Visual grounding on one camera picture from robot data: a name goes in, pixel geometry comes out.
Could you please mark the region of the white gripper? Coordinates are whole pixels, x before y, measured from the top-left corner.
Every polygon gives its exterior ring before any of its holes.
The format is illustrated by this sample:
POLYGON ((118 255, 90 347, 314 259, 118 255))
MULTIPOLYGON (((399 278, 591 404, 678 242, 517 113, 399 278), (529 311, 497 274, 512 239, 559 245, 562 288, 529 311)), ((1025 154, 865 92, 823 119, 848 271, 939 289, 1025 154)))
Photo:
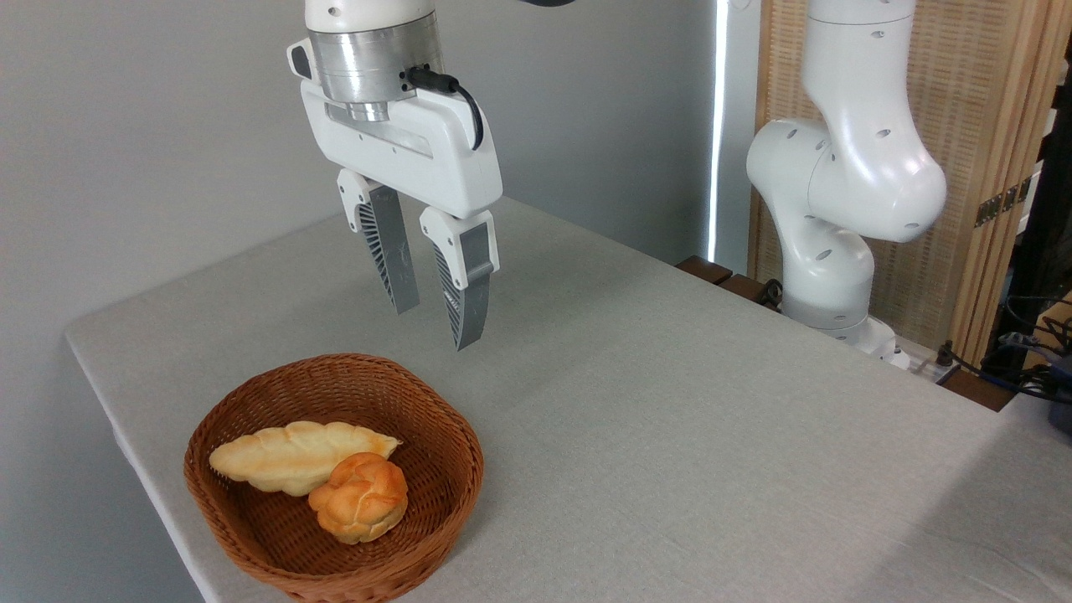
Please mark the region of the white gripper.
POLYGON ((482 108, 460 93, 417 89, 387 103, 386 121, 356 120, 322 90, 310 39, 291 46, 288 61, 322 153, 342 167, 346 221, 363 237, 394 311, 419 305, 398 190, 431 206, 419 223, 433 245, 456 350, 479 340, 501 267, 494 218, 483 210, 504 192, 482 108))

